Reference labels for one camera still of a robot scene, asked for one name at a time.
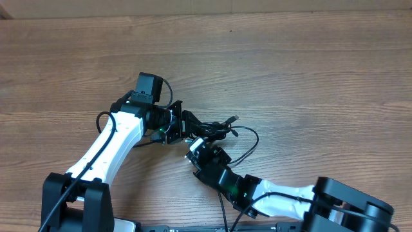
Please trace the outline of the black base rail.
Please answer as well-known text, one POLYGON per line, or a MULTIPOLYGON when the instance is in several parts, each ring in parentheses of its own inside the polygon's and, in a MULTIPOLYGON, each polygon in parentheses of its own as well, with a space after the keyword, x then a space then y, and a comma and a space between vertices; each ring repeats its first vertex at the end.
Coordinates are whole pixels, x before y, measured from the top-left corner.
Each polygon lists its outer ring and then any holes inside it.
MULTIPOLYGON (((246 225, 236 226, 233 232, 300 232, 302 222, 278 222, 269 225, 246 225)), ((169 226, 142 226, 137 224, 136 232, 227 232, 227 226, 189 226, 189 227, 169 227, 169 226)))

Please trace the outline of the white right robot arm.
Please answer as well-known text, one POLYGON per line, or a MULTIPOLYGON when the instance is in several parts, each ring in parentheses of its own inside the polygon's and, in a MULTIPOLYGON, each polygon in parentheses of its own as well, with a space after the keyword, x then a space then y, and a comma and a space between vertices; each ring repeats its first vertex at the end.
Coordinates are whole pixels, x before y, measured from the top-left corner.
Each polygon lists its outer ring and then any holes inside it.
POLYGON ((328 177, 315 185, 276 185, 252 175, 242 177, 229 167, 231 158, 217 146, 198 139, 186 154, 194 176, 222 194, 240 216, 288 217, 301 221, 301 231, 397 230, 386 202, 328 177))

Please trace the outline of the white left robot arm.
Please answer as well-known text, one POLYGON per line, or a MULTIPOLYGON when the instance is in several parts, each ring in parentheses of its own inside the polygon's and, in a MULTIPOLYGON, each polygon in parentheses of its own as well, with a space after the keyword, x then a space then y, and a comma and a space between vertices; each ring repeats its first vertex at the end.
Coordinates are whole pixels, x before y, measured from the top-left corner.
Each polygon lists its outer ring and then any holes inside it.
POLYGON ((40 231, 136 232, 141 225, 117 218, 110 188, 128 153, 145 136, 155 143, 182 140, 182 102, 157 106, 158 93, 129 91, 111 105, 107 124, 65 174, 50 173, 42 186, 40 231))

